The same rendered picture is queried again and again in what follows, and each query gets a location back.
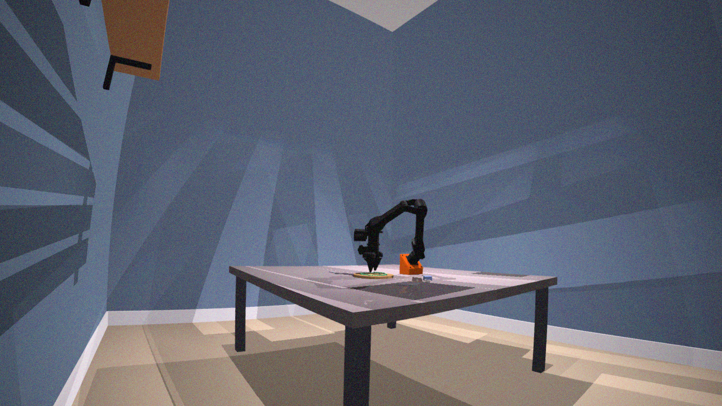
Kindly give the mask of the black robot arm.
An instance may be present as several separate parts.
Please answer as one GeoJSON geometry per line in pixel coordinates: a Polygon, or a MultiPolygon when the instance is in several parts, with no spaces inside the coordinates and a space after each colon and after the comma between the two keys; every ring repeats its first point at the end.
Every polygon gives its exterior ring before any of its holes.
{"type": "Polygon", "coordinates": [[[379,233],[392,219],[397,218],[400,214],[408,211],[416,215],[416,232],[412,237],[413,251],[406,256],[410,264],[419,265],[418,260],[425,258],[425,246],[423,243],[425,217],[428,208],[426,208],[425,200],[403,200],[399,205],[394,206],[381,216],[372,218],[364,229],[354,229],[354,241],[379,242],[379,233]],[[413,206],[411,206],[413,205],[413,206]]]}

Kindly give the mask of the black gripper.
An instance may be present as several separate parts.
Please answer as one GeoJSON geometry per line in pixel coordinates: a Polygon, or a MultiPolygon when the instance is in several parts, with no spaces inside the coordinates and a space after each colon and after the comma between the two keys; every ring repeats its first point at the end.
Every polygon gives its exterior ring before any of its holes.
{"type": "Polygon", "coordinates": [[[368,242],[367,246],[369,246],[369,252],[363,253],[363,259],[368,262],[368,269],[370,272],[372,272],[372,269],[374,268],[374,271],[377,270],[377,267],[381,263],[380,257],[382,257],[382,252],[379,251],[379,242],[368,242]]]}

